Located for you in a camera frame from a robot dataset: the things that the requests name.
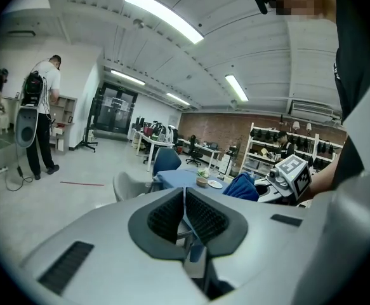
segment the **sneaker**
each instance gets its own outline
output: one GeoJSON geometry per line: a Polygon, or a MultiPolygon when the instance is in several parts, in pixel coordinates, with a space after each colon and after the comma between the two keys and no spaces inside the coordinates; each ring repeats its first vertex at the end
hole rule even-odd
{"type": "Polygon", "coordinates": [[[54,174],[55,172],[59,171],[59,165],[53,165],[52,168],[49,168],[48,169],[48,174],[49,175],[52,175],[54,174]]]}

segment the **brick wall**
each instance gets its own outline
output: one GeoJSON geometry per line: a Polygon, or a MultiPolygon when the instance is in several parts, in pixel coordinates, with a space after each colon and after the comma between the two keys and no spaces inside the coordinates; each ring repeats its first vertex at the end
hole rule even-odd
{"type": "MultiPolygon", "coordinates": [[[[285,119],[287,126],[281,127],[279,117],[262,116],[251,114],[220,114],[220,113],[183,113],[179,124],[179,134],[185,139],[195,135],[200,142],[217,142],[219,150],[223,152],[230,145],[236,145],[241,141],[241,149],[237,158],[237,166],[241,166],[242,159],[247,147],[251,123],[262,128],[276,128],[277,130],[289,131],[290,119],[285,119]]],[[[299,121],[300,129],[297,134],[306,135],[306,122],[299,121]]],[[[311,136],[320,135],[320,139],[328,140],[336,144],[343,144],[346,132],[312,124],[311,136]]]]}

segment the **ceiling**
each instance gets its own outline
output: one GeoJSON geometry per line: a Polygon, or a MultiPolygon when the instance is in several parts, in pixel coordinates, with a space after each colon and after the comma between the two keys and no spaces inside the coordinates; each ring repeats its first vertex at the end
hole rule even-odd
{"type": "Polygon", "coordinates": [[[340,109],[333,75],[338,40],[327,21],[262,15],[254,0],[158,0],[204,36],[193,44],[124,0],[49,1],[50,10],[7,14],[1,31],[32,29],[38,36],[101,46],[105,80],[116,80],[110,69],[122,71],[146,82],[140,92],[179,109],[187,108],[166,93],[189,102],[188,111],[287,114],[292,100],[340,109]],[[135,26],[136,19],[145,27],[135,26]],[[227,74],[235,75],[248,102],[239,100],[227,74]]]}

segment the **door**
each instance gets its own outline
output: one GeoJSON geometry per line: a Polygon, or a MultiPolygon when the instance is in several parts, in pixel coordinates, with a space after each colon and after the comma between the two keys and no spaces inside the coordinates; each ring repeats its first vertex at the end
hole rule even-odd
{"type": "Polygon", "coordinates": [[[127,134],[137,94],[124,87],[105,83],[99,91],[101,108],[95,116],[99,130],[127,134]]]}

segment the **plate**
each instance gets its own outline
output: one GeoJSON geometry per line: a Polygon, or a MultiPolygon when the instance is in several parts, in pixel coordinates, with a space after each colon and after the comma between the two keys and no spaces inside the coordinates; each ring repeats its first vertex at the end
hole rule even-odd
{"type": "Polygon", "coordinates": [[[217,182],[216,180],[209,180],[208,181],[208,184],[211,186],[211,187],[213,187],[213,188],[215,188],[215,189],[221,189],[223,186],[222,186],[222,184],[221,183],[219,183],[219,182],[217,182]]]}

